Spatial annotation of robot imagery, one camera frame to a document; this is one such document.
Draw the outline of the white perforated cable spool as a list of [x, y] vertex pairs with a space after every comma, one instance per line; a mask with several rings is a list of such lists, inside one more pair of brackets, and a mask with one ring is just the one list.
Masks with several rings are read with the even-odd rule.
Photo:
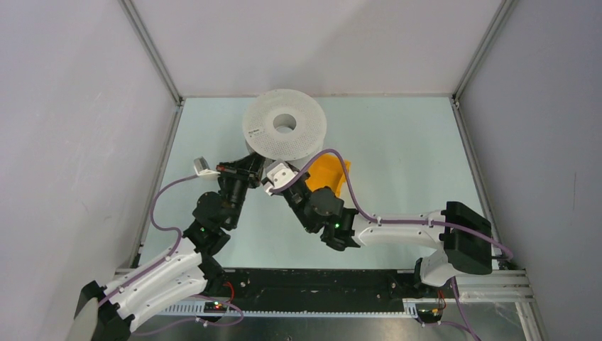
[[327, 119], [308, 94], [277, 89], [252, 101], [243, 115], [242, 130], [250, 152], [301, 169], [322, 150]]

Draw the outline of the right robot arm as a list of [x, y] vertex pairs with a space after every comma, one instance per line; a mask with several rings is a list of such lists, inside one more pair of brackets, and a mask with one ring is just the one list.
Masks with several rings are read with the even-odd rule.
[[452, 277], [493, 271], [491, 223], [461, 202], [409, 217], [364, 217], [359, 209], [346, 208], [331, 188], [309, 189], [306, 179], [290, 164], [276, 161], [266, 168], [262, 184], [269, 195], [286, 200], [306, 232], [318, 234], [336, 251], [377, 244], [431, 249], [415, 265], [412, 285], [420, 296], [433, 296]]

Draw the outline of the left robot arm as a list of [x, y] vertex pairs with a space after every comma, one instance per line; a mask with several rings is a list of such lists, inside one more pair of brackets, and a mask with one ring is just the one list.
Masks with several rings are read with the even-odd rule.
[[176, 233], [174, 244], [137, 269], [100, 285], [91, 281], [80, 291], [68, 340], [127, 340], [144, 323], [182, 299], [223, 290], [223, 269], [214, 259], [236, 229], [249, 189], [257, 188], [265, 159], [251, 153], [239, 160], [218, 163], [211, 169], [204, 158], [194, 160], [194, 173], [173, 181], [216, 180], [218, 191], [197, 200], [194, 220]]

